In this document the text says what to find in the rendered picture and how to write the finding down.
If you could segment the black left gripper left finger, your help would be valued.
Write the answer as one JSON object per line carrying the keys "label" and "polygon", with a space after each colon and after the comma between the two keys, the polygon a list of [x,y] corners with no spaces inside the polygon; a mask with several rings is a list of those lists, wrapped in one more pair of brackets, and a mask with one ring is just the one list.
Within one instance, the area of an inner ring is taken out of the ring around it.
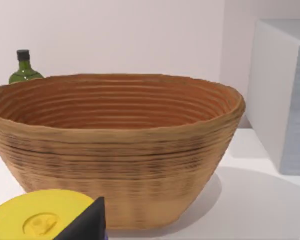
{"label": "black left gripper left finger", "polygon": [[53,240],[106,240],[105,198],[96,199]]}

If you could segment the yellow round lid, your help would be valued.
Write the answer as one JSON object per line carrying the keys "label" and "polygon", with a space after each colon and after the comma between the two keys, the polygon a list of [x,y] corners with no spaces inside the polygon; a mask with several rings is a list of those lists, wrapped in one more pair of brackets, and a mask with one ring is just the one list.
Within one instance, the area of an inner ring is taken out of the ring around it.
{"label": "yellow round lid", "polygon": [[0,240],[53,240],[92,203],[83,193],[45,189],[0,205]]}

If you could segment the woven brown basket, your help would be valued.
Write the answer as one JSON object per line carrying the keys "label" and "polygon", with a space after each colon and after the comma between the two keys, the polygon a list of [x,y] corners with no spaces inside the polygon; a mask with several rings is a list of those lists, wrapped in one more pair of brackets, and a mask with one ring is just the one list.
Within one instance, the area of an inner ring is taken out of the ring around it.
{"label": "woven brown basket", "polygon": [[246,110],[235,88],[164,74],[57,75],[0,86],[0,157],[27,192],[105,198],[113,230],[176,222]]}

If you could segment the pale microwave oven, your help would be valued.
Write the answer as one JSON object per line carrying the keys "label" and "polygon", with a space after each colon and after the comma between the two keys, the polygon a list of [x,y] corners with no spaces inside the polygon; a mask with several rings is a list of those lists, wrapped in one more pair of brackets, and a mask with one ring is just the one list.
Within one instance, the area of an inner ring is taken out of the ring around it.
{"label": "pale microwave oven", "polygon": [[300,19],[257,23],[246,115],[277,171],[300,176]]}

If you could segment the green glass bottle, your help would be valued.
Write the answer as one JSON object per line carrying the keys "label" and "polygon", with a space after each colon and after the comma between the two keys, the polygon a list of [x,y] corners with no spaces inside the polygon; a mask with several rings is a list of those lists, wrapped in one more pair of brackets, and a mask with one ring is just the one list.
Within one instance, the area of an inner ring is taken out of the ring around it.
{"label": "green glass bottle", "polygon": [[10,76],[9,84],[44,78],[42,74],[32,68],[28,49],[20,49],[16,53],[18,70]]}

